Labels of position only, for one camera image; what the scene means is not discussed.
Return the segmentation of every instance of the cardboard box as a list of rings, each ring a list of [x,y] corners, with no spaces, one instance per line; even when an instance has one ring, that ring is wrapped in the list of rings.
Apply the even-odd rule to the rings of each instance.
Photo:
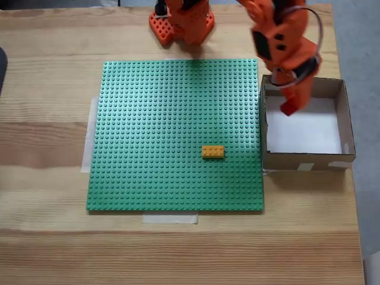
[[[314,78],[308,106],[286,116],[285,98],[264,75],[260,90],[261,147],[264,170],[344,170],[356,152],[346,85]]]

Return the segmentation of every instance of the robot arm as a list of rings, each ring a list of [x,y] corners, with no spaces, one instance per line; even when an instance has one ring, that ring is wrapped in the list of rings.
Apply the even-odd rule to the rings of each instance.
[[[305,0],[243,0],[241,3],[255,21],[251,32],[257,55],[273,73],[271,83],[287,100],[281,111],[290,116],[308,104],[313,77],[322,62],[321,20],[305,6]],[[308,10],[319,22],[318,45],[302,36],[308,23]]]
[[[251,28],[257,55],[273,73],[271,83],[286,98],[281,111],[290,116],[310,99],[314,75],[322,62],[322,23],[305,0],[237,0],[255,22]],[[308,10],[319,22],[320,39],[314,44],[302,35]],[[150,26],[163,45],[173,39],[200,45],[214,25],[208,0],[158,0]]]

